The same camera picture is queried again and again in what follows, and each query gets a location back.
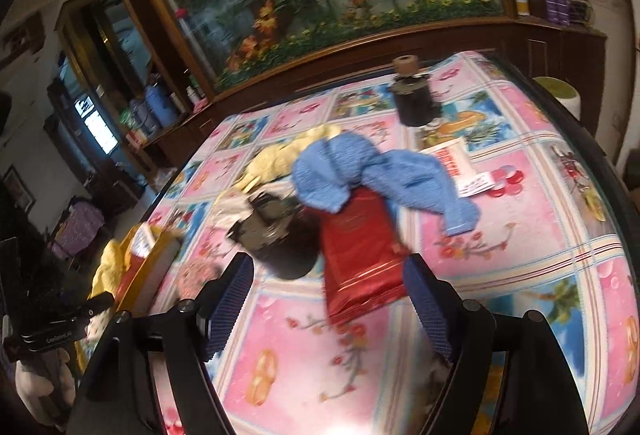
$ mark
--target blue towel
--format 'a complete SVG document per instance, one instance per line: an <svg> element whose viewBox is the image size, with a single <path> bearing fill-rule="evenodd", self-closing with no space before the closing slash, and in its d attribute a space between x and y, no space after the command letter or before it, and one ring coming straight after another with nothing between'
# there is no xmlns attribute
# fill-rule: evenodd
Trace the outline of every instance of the blue towel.
<svg viewBox="0 0 640 435"><path fill-rule="evenodd" d="M306 148L293 164L292 178L300 201L323 211L340 211L351 189L362 185L406 208L442 214L448 235L471 231L480 218L478 206L459 198L453 179L434 156L408 150L380 153L350 131Z"/></svg>

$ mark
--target purple bottle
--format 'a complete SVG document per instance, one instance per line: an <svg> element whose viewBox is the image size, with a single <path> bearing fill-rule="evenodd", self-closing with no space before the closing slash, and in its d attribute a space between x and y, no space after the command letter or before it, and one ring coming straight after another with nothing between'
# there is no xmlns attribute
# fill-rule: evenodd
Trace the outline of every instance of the purple bottle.
<svg viewBox="0 0 640 435"><path fill-rule="evenodd" d="M558 11L558 23L569 25L569 0L556 0L556 10Z"/></svg>
<svg viewBox="0 0 640 435"><path fill-rule="evenodd" d="M546 19L551 23L560 23L558 15L558 4L556 0L545 0L546 2Z"/></svg>

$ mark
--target red pouch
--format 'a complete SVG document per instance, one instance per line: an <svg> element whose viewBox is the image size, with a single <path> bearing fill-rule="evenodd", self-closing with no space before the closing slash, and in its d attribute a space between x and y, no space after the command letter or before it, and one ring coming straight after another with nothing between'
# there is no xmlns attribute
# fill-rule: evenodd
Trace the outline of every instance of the red pouch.
<svg viewBox="0 0 640 435"><path fill-rule="evenodd" d="M314 209L321 221L324 294L331 324L349 322L403 296L400 243L384 198L363 186L342 211Z"/></svg>

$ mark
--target pink floral tablecloth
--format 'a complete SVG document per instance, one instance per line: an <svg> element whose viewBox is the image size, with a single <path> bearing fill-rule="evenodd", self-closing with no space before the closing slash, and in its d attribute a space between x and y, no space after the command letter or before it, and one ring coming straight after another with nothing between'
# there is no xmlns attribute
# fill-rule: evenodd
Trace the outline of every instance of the pink floral tablecloth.
<svg viewBox="0 0 640 435"><path fill-rule="evenodd" d="M435 214L401 208L401 236L462 297L512 315L542 311L571 366L591 433L607 433L638 379L634 285L607 206L560 133L493 63L462 52L430 73L445 119L436 129L400 125L388 91L392 76L222 122L151 217L185 232L152 312L175 302L175 276L185 261L230 261L237 247L211 225L212 203L266 145L323 122L364 134L380 150L421 150L464 136L478 171L522 176L511 177L503 192L473 197L482 213L474 231L449 238ZM320 257L306 277L283 281L257 264L229 342L207 364L230 421L239 434L418 433L448 370L431 352L411 303L400 300L331 328L322 268ZM161 357L154 371L167 430L181 434ZM474 433L488 429L501 371L497 355Z"/></svg>

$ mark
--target blue bottle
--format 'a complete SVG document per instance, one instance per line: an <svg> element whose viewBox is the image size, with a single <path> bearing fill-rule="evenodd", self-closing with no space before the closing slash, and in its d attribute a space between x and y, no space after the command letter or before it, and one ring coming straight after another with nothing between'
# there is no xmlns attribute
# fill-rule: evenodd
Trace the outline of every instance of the blue bottle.
<svg viewBox="0 0 640 435"><path fill-rule="evenodd" d="M178 120L178 111L157 82L146 88L145 100L163 128L172 126Z"/></svg>

